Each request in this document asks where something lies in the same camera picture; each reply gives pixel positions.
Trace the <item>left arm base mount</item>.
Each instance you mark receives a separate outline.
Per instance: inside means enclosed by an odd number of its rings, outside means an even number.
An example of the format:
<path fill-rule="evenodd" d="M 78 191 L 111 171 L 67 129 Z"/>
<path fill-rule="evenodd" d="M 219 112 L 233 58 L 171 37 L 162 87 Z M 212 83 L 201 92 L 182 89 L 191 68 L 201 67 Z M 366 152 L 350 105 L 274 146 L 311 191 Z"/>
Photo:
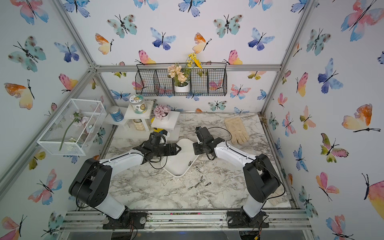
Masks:
<path fill-rule="evenodd" d="M 145 228 L 148 214 L 146 212 L 124 211 L 118 219 L 107 217 L 107 223 L 103 224 L 103 230 L 128 230 Z"/>

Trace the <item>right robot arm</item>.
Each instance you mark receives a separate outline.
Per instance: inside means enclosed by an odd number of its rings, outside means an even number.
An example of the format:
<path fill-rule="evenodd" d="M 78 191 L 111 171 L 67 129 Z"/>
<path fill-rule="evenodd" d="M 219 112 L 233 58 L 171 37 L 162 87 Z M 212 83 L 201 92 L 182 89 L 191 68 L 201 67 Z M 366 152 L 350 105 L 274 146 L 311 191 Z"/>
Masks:
<path fill-rule="evenodd" d="M 268 156 L 241 151 L 226 140 L 215 138 L 206 127 L 197 127 L 195 134 L 198 139 L 193 143 L 195 155 L 205 154 L 210 160 L 225 160 L 243 170 L 249 196 L 242 209 L 249 218 L 258 216 L 267 200 L 282 185 Z"/>

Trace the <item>white plastic storage box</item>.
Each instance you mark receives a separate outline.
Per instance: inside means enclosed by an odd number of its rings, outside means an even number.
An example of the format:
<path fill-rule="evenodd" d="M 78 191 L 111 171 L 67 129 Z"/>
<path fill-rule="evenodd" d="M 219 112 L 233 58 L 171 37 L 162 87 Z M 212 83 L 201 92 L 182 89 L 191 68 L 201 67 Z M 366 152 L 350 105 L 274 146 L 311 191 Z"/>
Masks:
<path fill-rule="evenodd" d="M 193 142 L 188 139 L 181 139 L 177 142 L 182 150 L 176 156 L 164 157 L 161 160 L 161 168 L 175 178 L 181 178 L 190 169 L 198 156 L 195 155 Z"/>

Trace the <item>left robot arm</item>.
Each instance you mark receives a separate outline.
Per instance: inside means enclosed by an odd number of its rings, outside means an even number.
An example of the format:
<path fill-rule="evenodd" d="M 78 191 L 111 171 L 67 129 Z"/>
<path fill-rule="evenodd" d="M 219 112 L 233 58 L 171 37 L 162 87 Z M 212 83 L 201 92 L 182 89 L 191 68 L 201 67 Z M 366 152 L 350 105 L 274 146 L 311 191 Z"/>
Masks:
<path fill-rule="evenodd" d="M 86 160 L 71 183 L 69 194 L 109 218 L 127 219 L 129 208 L 109 194 L 112 178 L 132 167 L 151 163 L 153 158 L 176 156 L 181 150 L 176 143 L 166 143 L 163 135 L 153 132 L 148 140 L 125 154 L 107 160 Z"/>

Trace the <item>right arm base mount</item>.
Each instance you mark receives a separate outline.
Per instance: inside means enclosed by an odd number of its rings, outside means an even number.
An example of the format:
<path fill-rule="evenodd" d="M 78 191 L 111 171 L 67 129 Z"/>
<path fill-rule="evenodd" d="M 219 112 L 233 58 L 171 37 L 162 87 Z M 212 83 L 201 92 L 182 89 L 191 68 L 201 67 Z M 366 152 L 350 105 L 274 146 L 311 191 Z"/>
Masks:
<path fill-rule="evenodd" d="M 243 209 L 227 212 L 227 224 L 230 229 L 269 228 L 270 225 L 266 223 L 266 218 L 265 212 L 259 212 L 255 217 L 249 217 Z"/>

